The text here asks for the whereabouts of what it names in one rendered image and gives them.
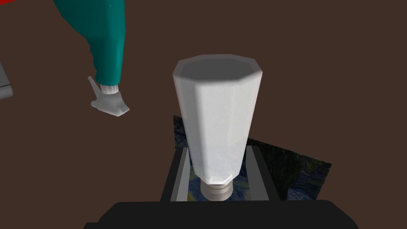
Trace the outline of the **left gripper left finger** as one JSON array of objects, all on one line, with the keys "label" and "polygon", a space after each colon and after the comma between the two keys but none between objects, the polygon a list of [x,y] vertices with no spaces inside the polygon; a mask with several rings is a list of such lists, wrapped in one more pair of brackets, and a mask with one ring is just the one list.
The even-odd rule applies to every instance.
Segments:
[{"label": "left gripper left finger", "polygon": [[190,169],[191,165],[188,147],[176,148],[160,201],[187,201]]}]

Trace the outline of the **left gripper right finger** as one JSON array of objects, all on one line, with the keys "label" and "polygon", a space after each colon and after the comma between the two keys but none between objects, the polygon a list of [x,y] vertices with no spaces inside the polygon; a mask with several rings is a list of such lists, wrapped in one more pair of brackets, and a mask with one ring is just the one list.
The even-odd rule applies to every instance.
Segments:
[{"label": "left gripper right finger", "polygon": [[251,201],[279,201],[268,167],[258,146],[246,147],[246,172]]}]

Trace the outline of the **white translucent bottle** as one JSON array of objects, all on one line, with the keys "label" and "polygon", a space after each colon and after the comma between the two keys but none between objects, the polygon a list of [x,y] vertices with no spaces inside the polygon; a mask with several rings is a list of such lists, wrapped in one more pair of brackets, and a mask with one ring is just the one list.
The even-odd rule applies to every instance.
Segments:
[{"label": "white translucent bottle", "polygon": [[224,201],[241,169],[262,70],[252,58],[202,54],[180,60],[172,75],[201,193]]}]

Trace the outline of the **teal spray bottle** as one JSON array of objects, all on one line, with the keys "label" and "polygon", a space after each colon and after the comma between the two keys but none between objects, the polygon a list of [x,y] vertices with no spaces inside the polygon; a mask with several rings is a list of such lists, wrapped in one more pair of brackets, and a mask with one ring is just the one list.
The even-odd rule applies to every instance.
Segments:
[{"label": "teal spray bottle", "polygon": [[129,111],[118,85],[126,36],[124,0],[53,0],[61,16],[88,42],[96,70],[88,80],[92,107],[114,116]]}]

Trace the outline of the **grey flat object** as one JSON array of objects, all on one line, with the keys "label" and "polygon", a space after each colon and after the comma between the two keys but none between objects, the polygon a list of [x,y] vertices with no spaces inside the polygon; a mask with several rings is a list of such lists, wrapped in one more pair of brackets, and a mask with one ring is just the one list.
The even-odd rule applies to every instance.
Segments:
[{"label": "grey flat object", "polygon": [[12,97],[14,95],[9,79],[0,63],[0,100]]}]

